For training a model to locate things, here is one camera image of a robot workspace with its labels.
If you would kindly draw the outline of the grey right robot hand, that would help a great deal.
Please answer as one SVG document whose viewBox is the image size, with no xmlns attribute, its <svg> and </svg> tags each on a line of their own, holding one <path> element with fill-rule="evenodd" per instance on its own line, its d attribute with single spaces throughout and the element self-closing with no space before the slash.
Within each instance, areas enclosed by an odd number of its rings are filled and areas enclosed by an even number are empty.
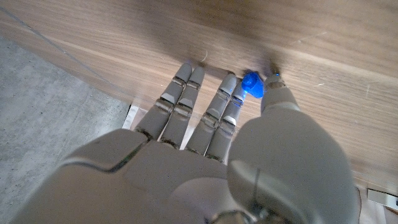
<svg viewBox="0 0 398 224">
<path fill-rule="evenodd" d="M 204 78 L 183 64 L 133 130 L 76 149 L 13 223 L 357 223 L 339 144 L 279 71 L 229 73 L 188 142 Z"/>
</svg>

